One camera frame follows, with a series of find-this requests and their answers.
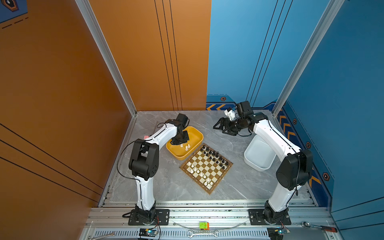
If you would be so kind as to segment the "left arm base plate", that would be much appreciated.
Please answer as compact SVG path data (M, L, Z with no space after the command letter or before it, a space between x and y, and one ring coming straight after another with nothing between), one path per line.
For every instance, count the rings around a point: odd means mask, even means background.
M129 226L167 226L170 219L169 209L155 209L154 211L132 210L128 225Z

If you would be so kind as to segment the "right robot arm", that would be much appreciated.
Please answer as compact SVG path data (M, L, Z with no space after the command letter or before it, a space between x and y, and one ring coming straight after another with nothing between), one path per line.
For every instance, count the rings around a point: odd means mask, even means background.
M273 126L267 115L255 113L248 101L237 104L234 110L225 110L225 116L213 128L230 136L239 135L243 129L254 134L244 152L244 161L259 172L268 170L276 159L280 161L276 171L277 186L257 217L269 225L287 220L290 200L312 177L312 152L292 143Z

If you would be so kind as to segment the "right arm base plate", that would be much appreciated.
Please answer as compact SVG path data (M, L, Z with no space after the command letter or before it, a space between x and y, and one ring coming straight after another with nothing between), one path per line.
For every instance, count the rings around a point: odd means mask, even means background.
M281 212L274 212L270 209L250 209L248 210L249 220L252 226L256 225L291 225L289 209Z

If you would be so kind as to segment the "white plastic tray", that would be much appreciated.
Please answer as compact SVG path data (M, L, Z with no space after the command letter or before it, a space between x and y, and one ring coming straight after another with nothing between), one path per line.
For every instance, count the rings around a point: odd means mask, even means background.
M272 166L276 156L273 149L256 135L244 152L244 161L254 170L264 172Z

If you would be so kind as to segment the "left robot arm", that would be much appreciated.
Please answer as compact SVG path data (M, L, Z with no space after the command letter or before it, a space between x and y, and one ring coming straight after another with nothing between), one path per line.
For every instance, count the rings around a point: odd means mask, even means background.
M189 118L178 114L176 119L168 119L148 138L134 141L130 157L129 169L137 183L138 200L132 216L136 221L151 224L156 217L156 201L154 198L154 176L160 165L160 149L171 142L181 145L189 140Z

